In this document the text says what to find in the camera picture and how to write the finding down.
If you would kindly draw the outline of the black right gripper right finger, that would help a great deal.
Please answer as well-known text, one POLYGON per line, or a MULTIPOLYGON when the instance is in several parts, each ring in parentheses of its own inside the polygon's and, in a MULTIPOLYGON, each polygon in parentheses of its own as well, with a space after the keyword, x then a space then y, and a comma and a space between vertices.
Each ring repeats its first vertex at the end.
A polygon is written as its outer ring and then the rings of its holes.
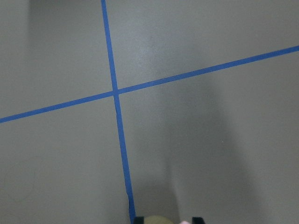
POLYGON ((205 224, 202 217, 192 217, 192 224, 205 224))

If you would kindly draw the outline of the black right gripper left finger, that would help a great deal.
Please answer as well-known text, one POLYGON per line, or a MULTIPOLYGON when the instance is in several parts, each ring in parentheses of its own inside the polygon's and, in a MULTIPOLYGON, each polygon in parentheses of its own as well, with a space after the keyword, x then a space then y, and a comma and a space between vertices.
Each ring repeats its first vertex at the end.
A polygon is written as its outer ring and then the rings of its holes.
POLYGON ((133 224, 144 224, 144 217, 135 217, 133 224))

